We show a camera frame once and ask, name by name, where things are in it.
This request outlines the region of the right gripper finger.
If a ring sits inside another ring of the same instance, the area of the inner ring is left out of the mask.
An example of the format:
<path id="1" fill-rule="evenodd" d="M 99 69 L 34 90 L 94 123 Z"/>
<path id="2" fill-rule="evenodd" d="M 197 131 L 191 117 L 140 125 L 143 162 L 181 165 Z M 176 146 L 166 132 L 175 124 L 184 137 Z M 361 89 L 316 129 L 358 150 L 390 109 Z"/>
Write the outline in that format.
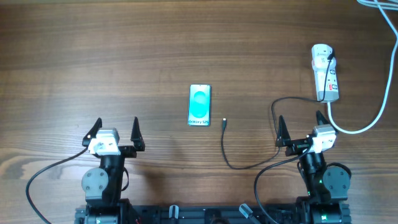
<path id="1" fill-rule="evenodd" d="M 321 113 L 321 111 L 316 111 L 316 119 L 317 119 L 317 124 L 318 125 L 326 125 L 329 124 L 330 122 L 324 117 L 324 115 Z"/>
<path id="2" fill-rule="evenodd" d="M 277 130 L 277 138 L 275 141 L 276 147 L 288 147 L 291 146 L 291 138 L 289 131 L 287 129 L 287 125 L 285 123 L 285 119 L 282 115 L 279 116 L 279 127 Z"/>

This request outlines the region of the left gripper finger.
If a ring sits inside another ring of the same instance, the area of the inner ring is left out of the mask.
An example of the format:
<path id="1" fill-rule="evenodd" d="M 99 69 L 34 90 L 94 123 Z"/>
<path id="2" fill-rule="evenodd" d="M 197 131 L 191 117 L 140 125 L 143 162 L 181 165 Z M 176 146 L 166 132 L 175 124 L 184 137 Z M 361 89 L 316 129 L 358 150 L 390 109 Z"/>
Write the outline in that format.
<path id="1" fill-rule="evenodd" d="M 98 131 L 102 128 L 102 119 L 98 118 L 93 125 L 93 127 L 87 132 L 87 134 L 83 137 L 82 146 L 88 147 L 91 140 L 96 137 Z"/>
<path id="2" fill-rule="evenodd" d="M 139 120 L 137 117 L 134 118 L 132 125 L 131 142 L 133 142 L 136 151 L 145 151 L 146 146 L 139 128 Z"/>

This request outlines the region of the turquoise screen Galaxy smartphone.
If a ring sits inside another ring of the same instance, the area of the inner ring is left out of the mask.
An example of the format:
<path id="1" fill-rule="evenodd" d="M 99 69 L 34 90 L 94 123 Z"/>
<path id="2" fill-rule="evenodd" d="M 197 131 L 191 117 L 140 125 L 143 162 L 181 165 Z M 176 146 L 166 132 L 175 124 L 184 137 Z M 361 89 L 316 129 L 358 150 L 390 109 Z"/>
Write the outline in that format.
<path id="1" fill-rule="evenodd" d="M 211 85 L 192 84 L 189 89 L 188 125 L 209 126 L 211 108 Z"/>

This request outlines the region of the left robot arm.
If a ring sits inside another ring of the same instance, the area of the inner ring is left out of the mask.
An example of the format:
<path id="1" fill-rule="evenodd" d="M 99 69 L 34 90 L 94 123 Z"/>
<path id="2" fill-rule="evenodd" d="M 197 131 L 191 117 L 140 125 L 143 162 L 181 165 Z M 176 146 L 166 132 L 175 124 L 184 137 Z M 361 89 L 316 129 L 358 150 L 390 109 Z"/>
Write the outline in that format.
<path id="1" fill-rule="evenodd" d="M 86 207 L 76 211 L 75 223 L 142 222 L 130 201 L 121 198 L 121 192 L 129 186 L 123 185 L 123 175 L 128 174 L 125 160 L 135 158 L 137 152 L 145 150 L 138 118 L 133 121 L 131 142 L 132 146 L 120 146 L 118 130 L 103 128 L 101 118 L 85 135 L 82 146 L 100 159 L 100 165 L 87 171 L 81 180 Z"/>

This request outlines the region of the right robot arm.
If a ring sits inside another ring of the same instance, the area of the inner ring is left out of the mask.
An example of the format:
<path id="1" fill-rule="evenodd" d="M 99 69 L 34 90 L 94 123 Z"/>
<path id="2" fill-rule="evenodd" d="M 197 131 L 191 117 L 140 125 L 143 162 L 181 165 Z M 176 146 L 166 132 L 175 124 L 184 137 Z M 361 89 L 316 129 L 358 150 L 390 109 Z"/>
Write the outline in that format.
<path id="1" fill-rule="evenodd" d="M 316 112 L 318 124 L 303 139 L 290 137 L 285 119 L 279 116 L 276 146 L 285 147 L 286 156 L 299 156 L 298 170 L 307 188 L 306 197 L 291 205 L 278 205 L 277 218 L 282 223 L 351 223 L 348 190 L 351 170 L 343 164 L 326 163 L 323 153 L 334 147 L 338 132 Z"/>

